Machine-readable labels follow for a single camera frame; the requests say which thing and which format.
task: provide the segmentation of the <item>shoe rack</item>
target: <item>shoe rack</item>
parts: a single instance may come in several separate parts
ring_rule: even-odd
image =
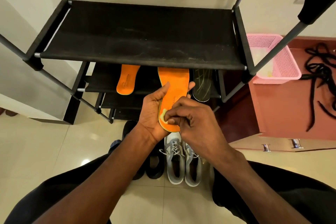
[[[232,9],[200,9],[61,0],[27,53],[2,35],[0,42],[72,95],[65,117],[68,124],[73,124],[80,102],[111,123],[136,120],[144,95],[161,86],[158,66],[213,70],[211,99],[217,103],[216,111],[336,0],[305,0],[300,22],[257,65],[240,1]],[[41,58],[83,61],[72,89],[46,72]],[[97,63],[88,77],[90,62]],[[134,92],[128,96],[116,93],[121,64],[141,65]],[[240,82],[228,94],[225,70],[242,71]],[[84,91],[99,92],[95,106],[82,99]],[[110,115],[103,115],[101,108],[110,108]]]

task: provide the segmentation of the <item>black pants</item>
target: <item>black pants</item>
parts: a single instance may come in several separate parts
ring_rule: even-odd
[[[30,224],[45,211],[84,182],[111,154],[109,153],[86,165],[54,176],[21,199],[4,224]],[[249,162],[256,173],[280,196],[303,214],[310,222],[336,223],[336,191],[312,178],[298,175],[277,167]],[[247,223],[258,223],[245,202],[232,185],[215,170],[213,199]]]

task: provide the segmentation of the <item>orange insole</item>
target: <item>orange insole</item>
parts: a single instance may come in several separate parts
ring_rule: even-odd
[[[161,100],[159,107],[159,123],[169,132],[179,132],[180,127],[178,125],[167,124],[164,120],[166,111],[170,110],[173,104],[179,100],[180,97],[186,96],[189,84],[189,69],[184,68],[166,68],[158,67],[157,72],[161,85],[170,83],[167,94]]]
[[[133,92],[139,68],[140,66],[136,65],[121,65],[121,74],[117,85],[119,94],[129,95]]]

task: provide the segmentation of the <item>plastic basket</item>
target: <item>plastic basket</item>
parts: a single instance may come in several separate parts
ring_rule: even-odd
[[[277,34],[247,34],[250,48],[267,48],[268,52],[273,49],[282,39]],[[257,75],[252,79],[253,83],[260,84],[282,84],[290,80],[298,80],[301,77],[301,71],[296,61],[286,46],[273,58],[273,77],[263,77]]]

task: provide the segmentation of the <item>gray sneaker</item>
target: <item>gray sneaker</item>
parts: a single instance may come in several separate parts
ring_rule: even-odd
[[[167,156],[167,174],[172,184],[180,184],[184,177],[184,155],[180,133],[170,133],[165,137],[166,152],[160,150]]]
[[[202,160],[186,142],[183,142],[183,149],[185,152],[185,183],[196,187],[202,178]]]

